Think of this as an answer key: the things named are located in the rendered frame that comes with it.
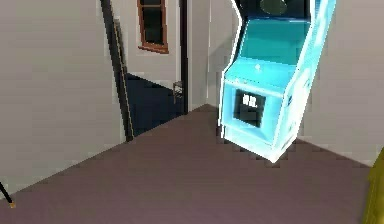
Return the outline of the turquoise arcade game cabinet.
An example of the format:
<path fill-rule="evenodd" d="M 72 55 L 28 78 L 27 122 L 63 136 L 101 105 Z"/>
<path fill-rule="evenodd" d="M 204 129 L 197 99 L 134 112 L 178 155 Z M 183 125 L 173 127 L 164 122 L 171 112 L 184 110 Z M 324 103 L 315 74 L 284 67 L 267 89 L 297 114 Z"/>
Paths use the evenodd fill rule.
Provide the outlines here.
<path fill-rule="evenodd" d="M 238 18 L 222 72 L 221 137 L 276 162 L 298 136 L 337 0 L 231 0 Z"/>

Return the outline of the brown framed window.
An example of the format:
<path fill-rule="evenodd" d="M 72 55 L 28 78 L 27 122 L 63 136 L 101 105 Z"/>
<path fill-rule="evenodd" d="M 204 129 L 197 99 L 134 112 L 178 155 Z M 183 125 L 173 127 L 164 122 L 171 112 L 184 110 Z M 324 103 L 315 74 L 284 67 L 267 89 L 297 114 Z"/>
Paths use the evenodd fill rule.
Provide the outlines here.
<path fill-rule="evenodd" d="M 168 54 L 165 0 L 137 0 L 139 49 Z"/>

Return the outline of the olive yellow furniture edge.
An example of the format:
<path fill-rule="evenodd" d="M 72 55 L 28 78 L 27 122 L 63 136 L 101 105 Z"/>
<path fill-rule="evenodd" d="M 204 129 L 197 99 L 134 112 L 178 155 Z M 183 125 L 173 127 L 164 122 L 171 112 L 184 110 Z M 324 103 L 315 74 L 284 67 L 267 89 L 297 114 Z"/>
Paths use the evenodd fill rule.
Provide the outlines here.
<path fill-rule="evenodd" d="M 384 224 L 384 147 L 370 169 L 368 181 L 362 224 Z"/>

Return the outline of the thin black furniture leg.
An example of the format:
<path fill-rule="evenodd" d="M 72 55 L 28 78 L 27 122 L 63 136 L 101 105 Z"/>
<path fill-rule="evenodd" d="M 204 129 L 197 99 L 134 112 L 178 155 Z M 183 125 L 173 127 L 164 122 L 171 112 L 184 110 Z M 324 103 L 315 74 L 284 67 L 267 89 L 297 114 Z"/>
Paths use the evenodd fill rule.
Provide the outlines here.
<path fill-rule="evenodd" d="M 5 187 L 3 186 L 3 184 L 1 182 L 0 182 L 0 191 L 2 192 L 2 194 L 5 197 L 5 199 L 7 200 L 10 208 L 15 208 L 16 207 L 15 202 L 13 201 L 11 196 L 8 194 L 8 192 L 6 191 Z"/>

